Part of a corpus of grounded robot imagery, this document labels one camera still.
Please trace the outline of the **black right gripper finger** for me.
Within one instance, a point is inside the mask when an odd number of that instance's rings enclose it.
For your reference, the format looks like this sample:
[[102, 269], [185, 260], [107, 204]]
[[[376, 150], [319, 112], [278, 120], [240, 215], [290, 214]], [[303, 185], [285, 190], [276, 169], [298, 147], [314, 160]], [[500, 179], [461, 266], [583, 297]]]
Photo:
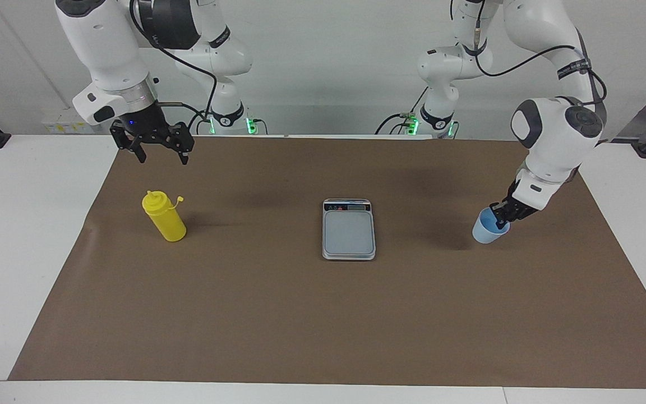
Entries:
[[128, 132], [122, 125], [111, 125], [110, 135], [119, 149], [126, 150], [129, 153], [134, 154], [139, 163], [145, 163], [146, 153], [144, 149], [142, 149], [141, 138], [139, 136], [135, 135], [133, 138], [130, 138]]
[[187, 125], [171, 125], [167, 128], [163, 145], [177, 153], [182, 164], [188, 164], [195, 140]]

